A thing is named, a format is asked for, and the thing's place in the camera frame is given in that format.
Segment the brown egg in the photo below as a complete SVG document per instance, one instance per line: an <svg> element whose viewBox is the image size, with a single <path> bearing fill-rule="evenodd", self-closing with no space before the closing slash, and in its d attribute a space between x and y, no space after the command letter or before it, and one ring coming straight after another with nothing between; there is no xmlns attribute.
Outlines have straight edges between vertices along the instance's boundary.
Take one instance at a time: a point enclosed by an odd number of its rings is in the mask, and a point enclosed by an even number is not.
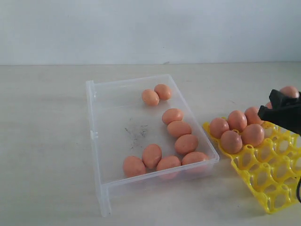
<svg viewBox="0 0 301 226"><path fill-rule="evenodd" d="M142 161L148 169L154 169L162 158L162 150L157 144L148 145L142 154Z"/></svg>
<svg viewBox="0 0 301 226"><path fill-rule="evenodd" d="M242 132L247 127L247 119L242 111L234 110L228 115L228 125L231 130Z"/></svg>
<svg viewBox="0 0 301 226"><path fill-rule="evenodd" d="M167 131L171 136L178 138L186 134L191 134L192 128L187 122L173 121L168 124Z"/></svg>
<svg viewBox="0 0 301 226"><path fill-rule="evenodd" d="M181 121L183 117L184 117L184 113L181 109L171 108L163 113L161 119L165 125L168 125L173 121Z"/></svg>
<svg viewBox="0 0 301 226"><path fill-rule="evenodd" d="M265 106L266 106L268 109L272 109L272 104L271 104L271 102L268 102Z"/></svg>
<svg viewBox="0 0 301 226"><path fill-rule="evenodd" d="M203 162L209 160L209 157L203 152L191 152L186 154L182 159L182 165L188 165L196 162ZM186 172L190 174L198 174L206 171L206 166L198 166L187 169Z"/></svg>
<svg viewBox="0 0 301 226"><path fill-rule="evenodd" d="M259 124L262 125L263 124L263 120L260 119L260 117L258 116L258 111L259 108L252 106L249 107L245 110L245 116L247 119L247 124Z"/></svg>
<svg viewBox="0 0 301 226"><path fill-rule="evenodd" d="M241 133L241 138L244 145L259 146L265 137L264 129L259 124L248 125Z"/></svg>
<svg viewBox="0 0 301 226"><path fill-rule="evenodd" d="M241 136L234 131L226 131L221 136L221 147L229 154L237 154L242 149Z"/></svg>
<svg viewBox="0 0 301 226"><path fill-rule="evenodd" d="M210 134L217 139L220 139L222 134L229 129L228 122L224 118L215 118L209 124Z"/></svg>
<svg viewBox="0 0 301 226"><path fill-rule="evenodd" d="M123 162L123 171L127 178L146 174L143 161L136 156L128 156Z"/></svg>
<svg viewBox="0 0 301 226"><path fill-rule="evenodd" d="M166 84L158 84L154 91L157 93L160 100L166 101L172 97L172 90Z"/></svg>
<svg viewBox="0 0 301 226"><path fill-rule="evenodd" d="M280 89L280 92L291 98L299 98L300 96L298 89L294 86L285 86Z"/></svg>
<svg viewBox="0 0 301 226"><path fill-rule="evenodd" d="M159 104L158 94L151 89L145 89L142 92L142 100L147 106L157 106Z"/></svg>
<svg viewBox="0 0 301 226"><path fill-rule="evenodd" d="M175 151L182 155L186 155L195 151L197 146L198 138L193 134L185 134L180 136L174 144Z"/></svg>
<svg viewBox="0 0 301 226"><path fill-rule="evenodd" d="M157 168L156 171L160 171L160 170L166 170L169 168L174 168L174 167L179 167L181 166L182 163L180 161L180 159L177 156L171 155L171 156L167 156L162 158L158 164L157 164ZM160 175L159 177L161 179L173 179L177 176L178 172L174 172L174 173L168 173L165 175Z"/></svg>

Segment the yellow plastic egg tray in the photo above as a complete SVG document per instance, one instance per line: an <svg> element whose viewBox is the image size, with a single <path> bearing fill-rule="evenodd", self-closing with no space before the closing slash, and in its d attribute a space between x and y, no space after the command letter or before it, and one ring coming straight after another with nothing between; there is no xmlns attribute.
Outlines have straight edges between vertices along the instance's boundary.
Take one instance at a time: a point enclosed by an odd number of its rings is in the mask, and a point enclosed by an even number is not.
<svg viewBox="0 0 301 226"><path fill-rule="evenodd" d="M273 123L263 123L265 139L228 154L210 136L264 210L271 214L298 203L301 196L301 137Z"/></svg>

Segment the clear plastic box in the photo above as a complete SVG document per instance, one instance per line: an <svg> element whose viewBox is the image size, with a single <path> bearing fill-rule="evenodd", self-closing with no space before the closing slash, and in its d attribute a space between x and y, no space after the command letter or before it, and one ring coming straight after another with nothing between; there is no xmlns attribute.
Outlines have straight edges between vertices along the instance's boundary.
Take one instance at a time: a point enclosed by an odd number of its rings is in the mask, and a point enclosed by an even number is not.
<svg viewBox="0 0 301 226"><path fill-rule="evenodd" d="M155 107L143 103L141 94L157 84L166 84L172 97ZM86 82L90 137L93 153L96 196L101 215L111 213L111 201L119 196L132 196L159 187L171 187L184 180L201 178L211 173L219 155L198 123L172 76L155 75L129 80L95 83ZM122 165L128 156L141 157L144 148L157 144L162 155L175 154L175 140L162 122L162 114L178 108L198 138L197 150L207 161L127 178Z"/></svg>

